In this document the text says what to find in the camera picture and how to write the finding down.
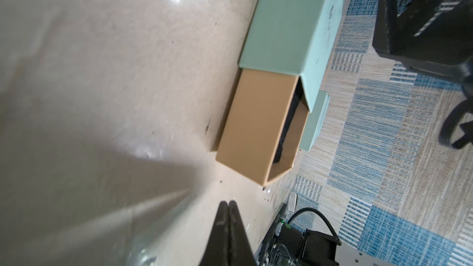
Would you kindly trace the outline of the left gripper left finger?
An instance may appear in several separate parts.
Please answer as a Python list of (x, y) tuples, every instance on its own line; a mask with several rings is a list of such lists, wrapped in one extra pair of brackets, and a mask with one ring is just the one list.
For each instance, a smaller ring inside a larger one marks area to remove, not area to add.
[(230, 215), (226, 201), (219, 204), (200, 266), (227, 266), (230, 247)]

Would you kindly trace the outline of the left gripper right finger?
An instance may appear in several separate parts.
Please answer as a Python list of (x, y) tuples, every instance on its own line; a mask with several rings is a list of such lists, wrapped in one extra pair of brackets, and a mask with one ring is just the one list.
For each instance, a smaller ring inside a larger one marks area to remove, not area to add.
[(229, 203), (229, 265), (256, 266), (236, 201)]

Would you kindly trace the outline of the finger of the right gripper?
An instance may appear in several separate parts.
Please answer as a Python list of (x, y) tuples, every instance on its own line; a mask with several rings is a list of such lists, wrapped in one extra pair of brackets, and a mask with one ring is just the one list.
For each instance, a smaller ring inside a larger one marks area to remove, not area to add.
[(373, 47), (410, 71), (460, 85), (473, 83), (473, 0), (436, 15), (443, 0), (378, 0)]

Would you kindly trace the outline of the mint jewelry box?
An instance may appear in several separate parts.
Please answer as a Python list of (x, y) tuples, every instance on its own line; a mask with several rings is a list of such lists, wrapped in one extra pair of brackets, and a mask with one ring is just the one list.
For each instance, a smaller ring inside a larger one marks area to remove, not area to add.
[(217, 162), (262, 187), (292, 169), (343, 5), (344, 0), (258, 0)]
[(315, 101), (313, 112), (309, 113), (299, 148), (310, 151), (315, 144), (323, 126), (324, 119), (330, 104), (330, 95), (325, 91), (319, 91)]

